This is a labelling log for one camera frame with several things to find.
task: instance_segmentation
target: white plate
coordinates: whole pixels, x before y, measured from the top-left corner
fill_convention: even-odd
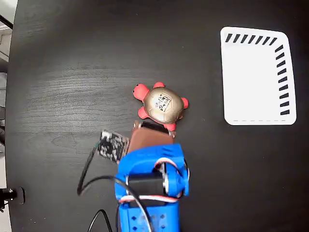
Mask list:
[[[292,125],[296,121],[289,40],[278,31],[221,30],[224,114],[231,125]]]

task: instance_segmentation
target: wood grain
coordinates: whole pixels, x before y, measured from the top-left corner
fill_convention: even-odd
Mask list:
[[[86,231],[96,210],[114,223],[113,184],[76,188],[102,129],[129,136],[137,83],[186,97],[176,140],[191,168],[183,231],[308,231],[308,12],[287,1],[21,0],[12,37],[6,110],[13,232]],[[292,126],[224,121],[220,30],[284,31],[294,65]],[[115,174],[97,159],[89,176]],[[105,228],[103,220],[96,229]]]

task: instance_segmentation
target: turtle shell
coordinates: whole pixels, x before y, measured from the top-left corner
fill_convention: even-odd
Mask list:
[[[151,119],[163,124],[171,124],[180,118],[183,112],[183,101],[172,90],[158,87],[147,93],[144,98],[144,108]]]

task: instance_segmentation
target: qr code sticker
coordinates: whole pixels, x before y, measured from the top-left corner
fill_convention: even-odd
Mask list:
[[[169,98],[168,96],[164,94],[160,94],[157,101],[155,102],[155,106],[159,108],[160,111],[165,112],[170,102],[171,102],[171,98]]]

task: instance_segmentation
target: red turtle head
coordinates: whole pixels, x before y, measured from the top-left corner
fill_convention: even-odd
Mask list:
[[[144,98],[146,97],[147,93],[149,92],[149,88],[147,88],[144,84],[137,84],[133,90],[133,95],[138,100],[144,102]]]

